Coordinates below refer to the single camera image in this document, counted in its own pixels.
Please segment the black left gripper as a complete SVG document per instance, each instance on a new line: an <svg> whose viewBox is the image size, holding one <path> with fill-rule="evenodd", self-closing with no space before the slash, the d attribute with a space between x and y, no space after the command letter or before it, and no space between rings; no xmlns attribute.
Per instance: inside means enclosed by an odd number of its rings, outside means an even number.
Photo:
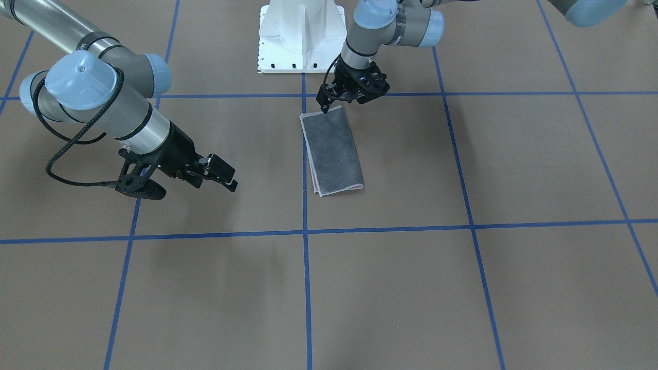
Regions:
<svg viewBox="0 0 658 370"><path fill-rule="evenodd" d="M365 69L355 69L339 55L332 61L331 68L334 69L333 82L326 82L331 72L327 70L316 95L323 114L326 114L336 101L365 104L385 96L390 90L387 75L380 71L374 61L369 62Z"/></svg>

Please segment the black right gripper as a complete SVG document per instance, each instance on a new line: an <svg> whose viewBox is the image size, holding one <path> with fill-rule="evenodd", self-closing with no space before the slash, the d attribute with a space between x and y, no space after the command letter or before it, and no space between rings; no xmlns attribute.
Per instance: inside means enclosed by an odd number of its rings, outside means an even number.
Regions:
<svg viewBox="0 0 658 370"><path fill-rule="evenodd" d="M192 187L200 188L204 180L220 183L230 192L238 186L235 168L216 154L202 157L196 153L193 140L171 122L169 135L163 144L149 154L135 154L121 149L118 155L125 162L114 188L122 195L161 200L166 190L151 176L158 169L170 178L186 181Z"/></svg>

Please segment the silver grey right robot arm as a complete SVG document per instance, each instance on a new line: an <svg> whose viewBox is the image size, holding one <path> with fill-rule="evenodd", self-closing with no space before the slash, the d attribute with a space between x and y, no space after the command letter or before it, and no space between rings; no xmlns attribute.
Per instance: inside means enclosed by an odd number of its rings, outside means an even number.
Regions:
<svg viewBox="0 0 658 370"><path fill-rule="evenodd" d="M230 192L235 169L194 141L150 102L171 87L171 70L156 54L136 54L59 1L2 1L2 15L28 26L65 53L50 70L20 86L24 107L65 145L47 162L49 177L73 187L107 187L134 198L160 200L166 190L151 176L160 170L200 188L217 182ZM54 164L92 128L121 145L117 180L75 182L56 175Z"/></svg>

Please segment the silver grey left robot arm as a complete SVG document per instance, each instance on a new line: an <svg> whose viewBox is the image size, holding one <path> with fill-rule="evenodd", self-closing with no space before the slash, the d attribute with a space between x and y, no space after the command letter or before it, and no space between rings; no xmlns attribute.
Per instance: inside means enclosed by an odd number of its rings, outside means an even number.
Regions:
<svg viewBox="0 0 658 370"><path fill-rule="evenodd" d="M446 27L440 1L359 1L341 51L331 62L331 82L320 85L316 99L326 114L335 102L365 104L390 89L374 58L383 45L430 48Z"/></svg>

